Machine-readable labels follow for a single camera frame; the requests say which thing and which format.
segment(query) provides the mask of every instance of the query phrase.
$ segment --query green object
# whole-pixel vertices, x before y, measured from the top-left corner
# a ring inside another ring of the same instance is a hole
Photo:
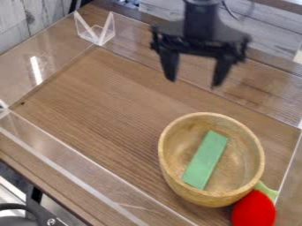
[[[267,188],[261,181],[257,182],[255,190],[259,190],[271,199],[271,201],[275,202],[277,191]]]
[[[204,189],[225,145],[227,138],[208,131],[181,176],[181,180],[194,188]]]

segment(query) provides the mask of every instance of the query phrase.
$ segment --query green sponge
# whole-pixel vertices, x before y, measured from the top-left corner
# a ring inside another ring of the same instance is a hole
[[[181,180],[194,188],[204,189],[225,145],[227,138],[208,131],[181,176]]]

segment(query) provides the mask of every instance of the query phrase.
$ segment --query wooden bowl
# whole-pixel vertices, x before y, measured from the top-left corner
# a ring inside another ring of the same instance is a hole
[[[209,130],[228,137],[228,142],[205,189],[198,190],[180,177]],[[176,119],[161,133],[157,154],[169,187],[198,206],[224,207],[235,203],[253,189],[264,171],[264,151],[255,134],[235,119],[213,113]]]

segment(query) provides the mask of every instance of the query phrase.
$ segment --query red ball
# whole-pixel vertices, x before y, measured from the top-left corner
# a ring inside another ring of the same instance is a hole
[[[275,219],[273,203],[260,191],[252,191],[233,206],[233,226],[272,226]]]

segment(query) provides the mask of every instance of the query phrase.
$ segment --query bowl rim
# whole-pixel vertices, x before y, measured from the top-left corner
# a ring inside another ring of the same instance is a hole
[[[206,192],[204,190],[198,190],[196,189],[194,187],[189,186],[186,183],[184,183],[181,181],[180,178],[177,178],[174,176],[174,174],[170,172],[170,169],[165,163],[165,158],[164,158],[164,153],[162,153],[162,145],[164,145],[164,140],[165,140],[165,134],[168,132],[168,130],[180,122],[180,121],[184,121],[185,119],[188,119],[189,117],[197,117],[197,116],[213,116],[213,117],[221,117],[227,120],[229,120],[232,123],[235,123],[237,126],[240,126],[245,131],[247,133],[249,134],[249,136],[252,137],[255,143],[256,143],[256,147],[257,147],[257,152],[259,152],[259,167],[257,167],[257,171],[256,171],[256,174],[253,175],[252,179],[249,180],[249,182],[239,187],[237,189],[232,190],[232,191],[228,191],[228,192]],[[235,196],[240,193],[244,193],[247,192],[248,190],[251,190],[261,175],[263,175],[263,172],[264,172],[264,165],[265,165],[265,156],[264,156],[264,150],[263,150],[263,147],[260,145],[260,142],[259,142],[259,139],[256,137],[256,135],[251,132],[251,130],[239,122],[236,121],[233,118],[231,117],[227,117],[221,114],[217,114],[217,113],[210,113],[210,112],[196,112],[196,113],[190,113],[190,114],[186,114],[181,117],[178,117],[177,119],[174,119],[169,124],[168,126],[165,127],[165,129],[162,130],[161,134],[160,134],[160,138],[158,138],[158,141],[157,141],[157,157],[158,157],[158,163],[160,165],[164,167],[161,170],[165,171],[166,175],[173,179],[173,181],[181,185],[184,188],[186,188],[186,190],[189,190],[190,192],[196,192],[197,194],[201,194],[204,196],[208,196],[208,197],[214,197],[214,198],[225,198],[225,197],[231,197],[231,196]]]

